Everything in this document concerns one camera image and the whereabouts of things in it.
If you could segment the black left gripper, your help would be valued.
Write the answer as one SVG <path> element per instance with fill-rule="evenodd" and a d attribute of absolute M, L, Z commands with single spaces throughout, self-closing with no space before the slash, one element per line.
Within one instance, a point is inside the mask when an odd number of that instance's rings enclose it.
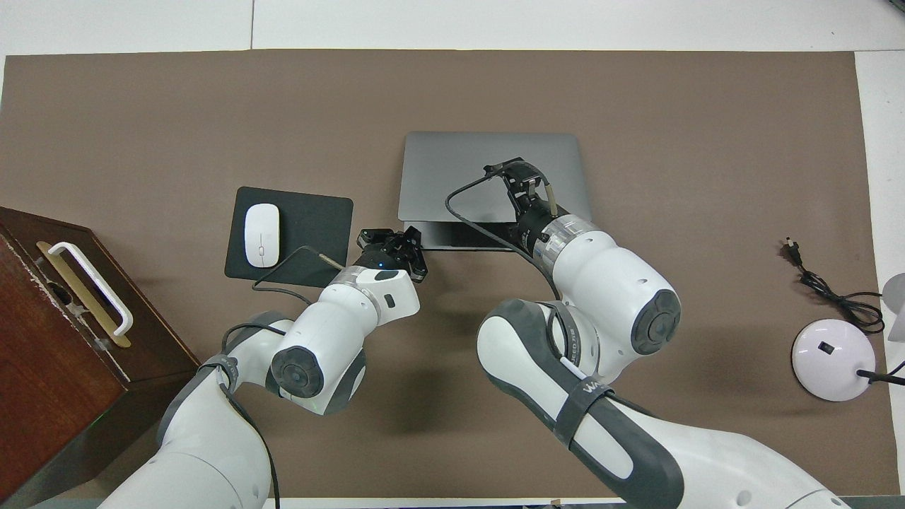
<path fill-rule="evenodd" d="M 428 274 L 426 258 L 421 251 L 421 231 L 407 228 L 402 246 L 384 245 L 395 234 L 391 228 L 361 230 L 358 246 L 362 248 L 362 253 L 354 264 L 368 269 L 406 271 L 414 283 L 421 283 Z"/>

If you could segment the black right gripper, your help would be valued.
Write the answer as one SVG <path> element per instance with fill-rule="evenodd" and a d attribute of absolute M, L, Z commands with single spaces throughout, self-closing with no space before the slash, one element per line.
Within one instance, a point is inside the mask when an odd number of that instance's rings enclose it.
<path fill-rule="evenodd" d="M 519 245 L 533 245 L 554 219 L 566 213 L 561 206 L 553 212 L 547 196 L 546 176 L 540 170 L 529 170 L 527 183 L 514 173 L 504 173 L 508 199 L 516 213 L 515 238 Z"/>

